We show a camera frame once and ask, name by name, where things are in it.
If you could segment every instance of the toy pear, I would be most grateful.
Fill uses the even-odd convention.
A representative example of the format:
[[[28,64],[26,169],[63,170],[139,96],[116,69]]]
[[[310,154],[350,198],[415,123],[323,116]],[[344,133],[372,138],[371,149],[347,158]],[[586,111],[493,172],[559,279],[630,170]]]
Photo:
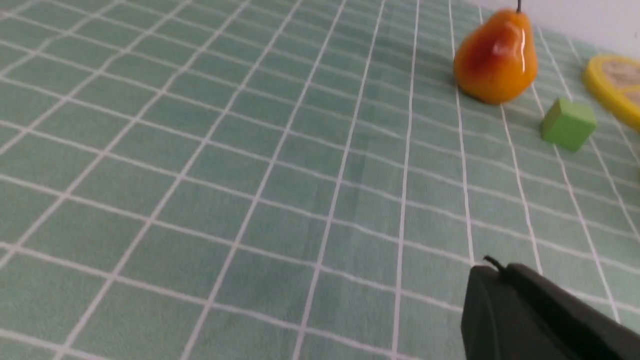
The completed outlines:
[[[495,12],[462,41],[453,60],[458,86],[487,104],[515,99],[538,73],[529,17],[518,8]]]

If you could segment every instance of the toy lemon slice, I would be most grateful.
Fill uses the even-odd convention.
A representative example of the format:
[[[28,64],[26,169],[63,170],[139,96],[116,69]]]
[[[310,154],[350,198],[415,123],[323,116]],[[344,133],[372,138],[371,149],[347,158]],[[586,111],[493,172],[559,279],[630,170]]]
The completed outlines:
[[[604,108],[640,131],[640,61],[595,56],[587,65],[583,81]]]

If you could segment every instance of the orange pear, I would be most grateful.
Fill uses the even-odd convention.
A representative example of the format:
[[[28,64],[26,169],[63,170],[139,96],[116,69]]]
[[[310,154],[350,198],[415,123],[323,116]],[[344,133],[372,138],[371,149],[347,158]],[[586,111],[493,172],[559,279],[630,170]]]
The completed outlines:
[[[518,8],[495,12],[462,41],[453,60],[458,86],[487,104],[515,99],[538,73],[529,17]]]

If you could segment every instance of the green block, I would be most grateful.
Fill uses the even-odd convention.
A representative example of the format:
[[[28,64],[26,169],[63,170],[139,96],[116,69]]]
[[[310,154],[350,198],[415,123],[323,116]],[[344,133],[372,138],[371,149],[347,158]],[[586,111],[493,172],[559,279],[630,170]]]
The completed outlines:
[[[575,152],[596,126],[595,114],[588,105],[558,98],[542,120],[542,139]]]

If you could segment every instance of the white wall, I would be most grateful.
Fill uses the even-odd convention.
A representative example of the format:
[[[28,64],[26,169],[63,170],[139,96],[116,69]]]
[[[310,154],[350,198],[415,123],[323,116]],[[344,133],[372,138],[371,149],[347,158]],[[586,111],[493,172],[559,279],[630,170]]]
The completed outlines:
[[[488,8],[517,3],[469,1]],[[522,9],[536,24],[640,58],[640,0],[522,0]]]

